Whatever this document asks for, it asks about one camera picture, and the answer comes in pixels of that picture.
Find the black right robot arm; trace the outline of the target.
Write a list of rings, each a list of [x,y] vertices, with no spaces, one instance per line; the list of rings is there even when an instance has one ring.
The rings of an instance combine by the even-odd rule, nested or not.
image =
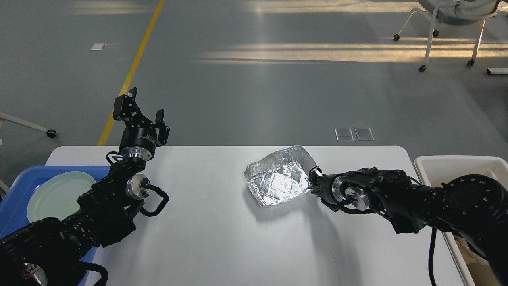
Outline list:
[[[495,179],[468,174],[440,187],[418,183],[403,170],[362,168],[324,174],[308,173],[311,193],[332,211],[379,214],[395,232],[417,233],[432,228],[428,271],[435,285],[433,258],[437,231],[451,232],[485,259],[501,286],[507,278],[508,193]]]

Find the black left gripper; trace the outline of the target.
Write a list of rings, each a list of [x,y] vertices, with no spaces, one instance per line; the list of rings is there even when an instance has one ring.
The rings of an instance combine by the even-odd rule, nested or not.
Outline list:
[[[154,158],[156,148],[167,144],[170,127],[165,124],[164,109],[157,111],[154,122],[142,114],[135,101],[137,91],[138,89],[133,87],[115,99],[112,119],[123,121],[126,125],[119,154],[125,158],[136,157],[147,162]]]

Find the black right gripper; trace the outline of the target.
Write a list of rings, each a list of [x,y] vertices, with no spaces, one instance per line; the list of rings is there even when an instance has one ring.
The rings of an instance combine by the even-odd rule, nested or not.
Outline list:
[[[326,203],[337,205],[344,200],[341,193],[343,174],[323,174],[319,167],[313,167],[309,172],[310,186],[317,187],[317,196]]]

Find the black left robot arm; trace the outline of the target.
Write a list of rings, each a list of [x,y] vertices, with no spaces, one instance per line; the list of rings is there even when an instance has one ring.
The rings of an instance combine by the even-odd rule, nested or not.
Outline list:
[[[137,214],[154,217],[165,208],[170,197],[142,172],[156,148],[167,143],[170,127],[163,109],[154,121],[142,114],[137,91],[133,87],[115,99],[112,119],[125,123],[119,149],[106,154],[108,174],[77,198],[78,210],[63,220],[32,222],[1,239],[2,286],[77,286],[90,271],[100,275],[95,285],[104,286],[106,268],[82,257],[127,237],[136,229]]]

